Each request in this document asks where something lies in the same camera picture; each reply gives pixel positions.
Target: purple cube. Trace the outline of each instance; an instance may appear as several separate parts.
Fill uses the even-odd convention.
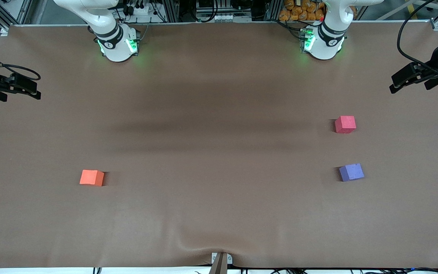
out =
[[[346,165],[339,168],[343,182],[353,181],[363,178],[365,175],[361,168],[361,164]]]

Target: wire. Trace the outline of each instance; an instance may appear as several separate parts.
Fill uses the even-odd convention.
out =
[[[297,38],[297,39],[299,39],[299,40],[302,40],[302,38],[300,38],[298,35],[296,35],[296,34],[292,31],[292,29],[290,29],[290,27],[289,27],[288,24],[287,24],[287,21],[285,21],[285,26],[287,26],[287,30],[288,30],[288,32],[290,32],[290,34],[291,34],[293,37],[295,37],[295,38]]]
[[[398,52],[400,52],[401,55],[403,55],[405,58],[421,65],[422,67],[431,70],[433,72],[435,72],[436,74],[438,74],[438,69],[433,68],[427,64],[425,64],[422,61],[419,61],[417,59],[415,59],[414,57],[409,56],[408,54],[406,54],[405,52],[403,52],[402,48],[400,47],[400,40],[402,38],[402,32],[403,32],[403,28],[405,28],[405,25],[408,23],[408,21],[410,20],[410,18],[412,18],[412,16],[414,16],[419,10],[423,9],[426,5],[432,3],[435,0],[428,0],[427,2],[423,3],[422,5],[420,5],[419,7],[417,7],[414,11],[412,11],[412,13],[407,17],[407,19],[403,22],[403,24],[401,24],[400,27],[400,31],[398,31],[398,37],[397,37],[397,49]]]
[[[25,68],[25,67],[18,66],[18,65],[10,65],[10,64],[2,64],[2,66],[3,66],[3,68],[6,68],[7,70],[9,70],[9,71],[11,71],[11,72],[14,72],[14,73],[16,73],[16,74],[19,74],[19,75],[21,75],[21,76],[24,76],[24,77],[26,77],[26,78],[28,78],[28,79],[30,79],[30,80],[38,81],[38,80],[41,79],[40,74],[38,74],[38,72],[36,72],[36,71],[34,71],[34,70],[32,70],[32,69]],[[25,76],[25,75],[23,75],[23,74],[21,74],[21,73],[19,73],[19,72],[16,72],[16,71],[14,71],[14,70],[12,70],[12,69],[9,69],[9,68],[16,68],[16,69],[21,69],[21,70],[25,70],[25,71],[31,72],[31,73],[33,73],[33,74],[36,76],[36,78],[30,78],[30,77],[28,77],[28,76]]]
[[[146,35],[146,32],[148,31],[148,27],[150,26],[150,23],[148,23],[148,25],[146,25],[146,29],[144,29],[144,33],[143,33],[143,36],[140,37],[140,41],[142,41],[144,39],[144,36]]]
[[[119,17],[119,22],[122,23],[124,22],[123,19],[121,18],[121,15],[119,14],[118,8],[114,8],[116,10],[116,13],[118,14]]]
[[[206,21],[202,21],[201,19],[198,19],[194,13],[193,13],[193,5],[192,3],[195,2],[196,0],[190,0],[189,1],[189,10],[190,10],[190,16],[192,16],[192,18],[196,21],[196,22],[201,22],[201,23],[207,23],[209,21],[211,21],[212,19],[214,19],[217,15],[217,12],[219,11],[219,3],[217,2],[217,0],[214,0],[214,3],[216,4],[216,11],[214,12],[214,4],[212,4],[212,14],[211,17],[209,19],[207,19]]]
[[[379,271],[386,273],[386,274],[408,274],[413,271],[431,271],[431,272],[438,272],[438,269],[428,268],[428,267],[419,267],[419,268],[412,268],[412,269],[379,269]],[[379,274],[379,272],[365,272],[364,274]]]
[[[155,10],[157,12],[158,18],[160,18],[163,21],[163,23],[166,23],[167,21],[165,20],[165,17],[160,12],[160,9],[158,8],[157,2],[155,2],[155,0],[152,0],[150,3],[151,3],[151,6],[153,7],[153,10]]]
[[[11,71],[12,73],[19,74],[19,75],[21,75],[21,76],[23,76],[23,77],[26,77],[26,78],[30,79],[30,80],[38,81],[38,80],[41,79],[40,74],[38,74],[36,71],[34,71],[34,70],[32,70],[32,69],[29,69],[29,68],[26,68],[26,67],[22,67],[22,66],[17,66],[17,65],[3,64],[1,61],[0,61],[0,64],[2,64],[2,67],[4,67],[5,69]],[[31,72],[31,73],[35,74],[36,78],[31,78],[31,77],[28,77],[28,76],[26,76],[26,75],[23,75],[23,74],[21,74],[21,73],[15,71],[15,70],[12,69],[12,68],[22,69],[22,70],[26,70],[26,71],[28,71],[28,72]]]
[[[287,29],[288,32],[290,32],[290,34],[291,34],[293,37],[295,37],[295,38],[297,38],[297,39],[299,39],[299,40],[306,40],[305,38],[301,38],[301,37],[299,37],[297,34],[294,33],[294,31],[300,31],[300,28],[294,28],[294,27],[288,26],[287,21],[285,21],[285,23],[282,23],[281,21],[278,21],[277,19],[268,19],[267,21],[273,21],[273,22],[278,23],[280,26],[282,26],[282,27],[284,27],[285,29]],[[304,23],[304,24],[307,24],[307,25],[309,25],[309,26],[314,26],[314,27],[318,27],[318,26],[320,26],[320,24],[319,24],[319,25],[312,25],[312,24],[309,24],[309,23],[304,22],[304,21],[298,21],[298,22],[300,22],[300,23]]]

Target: orange cube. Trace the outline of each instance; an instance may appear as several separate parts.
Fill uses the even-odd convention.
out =
[[[81,185],[102,186],[104,180],[104,172],[99,170],[83,170],[80,176]]]

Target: black cable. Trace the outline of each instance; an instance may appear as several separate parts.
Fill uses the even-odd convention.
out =
[[[285,26],[287,26],[287,30],[288,30],[288,32],[290,32],[290,34],[291,34],[293,37],[295,37],[295,38],[297,38],[297,39],[299,39],[299,40],[303,40],[303,39],[300,38],[297,34],[295,34],[295,33],[292,31],[292,29],[290,29],[290,27],[289,27],[288,24],[287,24],[287,21],[285,21]]]
[[[121,18],[121,15],[119,14],[118,8],[114,8],[116,10],[116,13],[118,14],[119,17],[119,22],[122,23],[123,19]]]
[[[3,66],[3,68],[6,68],[7,70],[9,70],[9,71],[11,71],[11,72],[14,72],[14,73],[17,73],[17,74],[19,74],[19,75],[21,75],[21,76],[25,76],[25,75],[23,75],[23,74],[21,74],[21,73],[19,73],[19,72],[16,72],[16,71],[14,71],[14,70],[12,70],[12,69],[9,69],[9,68],[21,69],[21,70],[25,70],[25,71],[28,71],[28,72],[31,72],[31,73],[35,74],[36,78],[30,78],[30,77],[28,77],[28,76],[25,76],[26,78],[28,78],[28,79],[30,79],[30,80],[38,81],[38,80],[41,79],[40,74],[38,74],[38,72],[36,72],[36,71],[34,71],[34,70],[32,70],[32,69],[25,68],[25,67],[18,66],[18,65],[10,65],[10,64],[2,64],[2,66]]]
[[[151,1],[151,6],[153,7],[153,9],[157,12],[158,18],[160,18],[163,23],[166,23],[167,21],[165,20],[165,17],[162,15],[162,13],[160,12],[160,9],[158,8],[157,3],[155,2],[155,0]]]
[[[26,78],[30,79],[30,80],[38,81],[38,80],[41,79],[40,74],[38,74],[36,71],[34,71],[34,70],[32,70],[32,69],[29,69],[29,68],[26,68],[26,67],[22,67],[22,66],[17,66],[17,65],[3,64],[2,62],[0,62],[0,64],[2,65],[3,68],[5,68],[5,69],[11,71],[12,73],[19,74],[19,75],[21,75],[21,76],[23,76],[23,77],[26,77]],[[15,70],[12,69],[12,68],[22,69],[22,70],[26,70],[26,71],[28,71],[28,72],[31,72],[31,73],[35,74],[36,78],[31,78],[31,77],[28,77],[28,76],[26,76],[26,75],[23,75],[23,74],[21,74],[21,73],[15,71]]]
[[[408,23],[410,18],[412,18],[412,16],[414,16],[419,10],[423,9],[426,5],[432,3],[433,1],[435,1],[435,0],[428,0],[427,2],[425,2],[422,5],[420,5],[419,7],[417,7],[414,11],[412,11],[410,16],[407,17],[407,19],[403,22],[403,24],[401,24],[400,31],[398,31],[398,37],[397,37],[397,49],[398,49],[398,52],[400,52],[400,54],[403,55],[405,58],[407,58],[407,59],[409,59],[409,60],[411,60],[411,61],[413,61],[413,62],[415,62],[415,63],[417,63],[419,65],[421,65],[422,67],[424,67],[424,68],[426,68],[428,70],[433,71],[436,74],[438,74],[438,69],[433,68],[433,67],[425,64],[424,62],[419,61],[419,60],[415,59],[414,57],[409,56],[408,54],[403,52],[402,48],[400,47],[400,40],[402,38],[403,28],[405,28],[405,25]]]
[[[287,24],[286,24],[287,21],[285,21],[285,24],[282,23],[281,21],[277,20],[277,19],[268,19],[267,21],[273,21],[273,22],[276,22],[276,23],[278,23],[280,26],[282,26],[282,27],[284,27],[284,28],[286,28],[286,29],[287,29],[287,28],[290,28],[291,30],[300,31],[300,28],[287,27]],[[309,25],[309,26],[313,26],[313,27],[318,27],[318,26],[320,26],[320,24],[318,24],[318,25],[312,25],[311,23],[307,23],[307,22],[305,22],[305,21],[294,21],[294,22],[303,23],[303,24],[306,24],[306,25]]]
[[[214,2],[212,3],[212,14],[211,17],[209,19],[207,19],[206,21],[202,21],[201,19],[198,19],[195,14],[194,14],[194,10],[196,10],[195,7],[193,7],[193,2],[195,2],[196,0],[190,0],[189,1],[189,10],[190,10],[190,16],[192,16],[192,18],[196,21],[196,22],[201,22],[201,23],[207,23],[209,21],[211,21],[212,19],[214,19],[217,15],[217,12],[219,11],[219,3],[217,0],[214,0]]]
[[[294,20],[294,22],[300,22],[300,23],[306,24],[307,26],[312,26],[312,27],[318,27],[318,26],[322,25],[322,23],[320,23],[318,25],[314,25],[314,24],[307,23],[306,21],[301,21],[301,20]]]
[[[419,267],[419,268],[413,268],[413,269],[408,269],[408,270],[397,270],[397,269],[390,269],[389,272],[392,274],[402,274],[402,273],[410,273],[413,271],[431,271],[431,272],[438,272],[438,269],[433,269],[433,268],[428,268],[428,267]],[[379,272],[365,272],[363,274],[379,274]]]

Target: table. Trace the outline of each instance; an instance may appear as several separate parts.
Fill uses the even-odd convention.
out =
[[[318,61],[273,23],[150,26],[119,64],[85,27],[12,27],[0,60],[42,99],[0,103],[0,267],[438,268],[438,87],[390,94],[399,27],[353,23]],[[409,54],[437,45],[405,28]]]

